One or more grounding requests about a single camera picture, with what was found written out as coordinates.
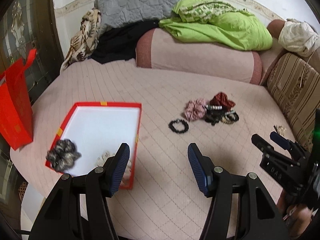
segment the beige patterned scarf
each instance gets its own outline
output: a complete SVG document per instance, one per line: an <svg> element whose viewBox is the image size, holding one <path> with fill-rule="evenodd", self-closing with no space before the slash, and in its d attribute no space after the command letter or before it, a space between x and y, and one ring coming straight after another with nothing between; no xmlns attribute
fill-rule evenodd
<svg viewBox="0 0 320 240"><path fill-rule="evenodd" d="M70 48L60 68L60 74L76 61L84 61L98 45L101 13L93 8L82 17L80 30L70 40Z"/></svg>

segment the gray quilted pillow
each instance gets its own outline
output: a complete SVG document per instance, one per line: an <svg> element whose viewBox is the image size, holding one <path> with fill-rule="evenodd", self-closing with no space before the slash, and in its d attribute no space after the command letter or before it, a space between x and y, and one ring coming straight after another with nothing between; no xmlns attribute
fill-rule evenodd
<svg viewBox="0 0 320 240"><path fill-rule="evenodd" d="M172 7L179 0L95 0L101 11L100 34L110 28L145 19L163 19L172 16Z"/></svg>

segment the white cloth bundle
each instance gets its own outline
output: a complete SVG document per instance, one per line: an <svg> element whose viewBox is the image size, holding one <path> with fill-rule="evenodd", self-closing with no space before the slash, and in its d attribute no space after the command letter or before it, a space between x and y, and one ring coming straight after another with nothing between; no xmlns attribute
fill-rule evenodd
<svg viewBox="0 0 320 240"><path fill-rule="evenodd" d="M306 22L287 19L280 32L279 43L290 52L309 57L320 47L320 36Z"/></svg>

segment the pink bolster pillow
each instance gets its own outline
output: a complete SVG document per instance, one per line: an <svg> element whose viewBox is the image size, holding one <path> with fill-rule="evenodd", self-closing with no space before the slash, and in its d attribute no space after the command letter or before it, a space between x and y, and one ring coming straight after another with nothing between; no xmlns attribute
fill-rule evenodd
<svg viewBox="0 0 320 240"><path fill-rule="evenodd" d="M136 48L138 67L191 72L259 84L262 64L255 51L239 51L220 43L182 43L156 28Z"/></svg>

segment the pink checkered scrunchie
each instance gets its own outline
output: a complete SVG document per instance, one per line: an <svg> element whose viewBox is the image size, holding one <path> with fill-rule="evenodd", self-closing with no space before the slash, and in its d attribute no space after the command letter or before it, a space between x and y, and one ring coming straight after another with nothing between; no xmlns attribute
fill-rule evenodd
<svg viewBox="0 0 320 240"><path fill-rule="evenodd" d="M187 103L184 115L188 121L195 121L201 119L205 116L205 99L198 98L197 100L190 100Z"/></svg>

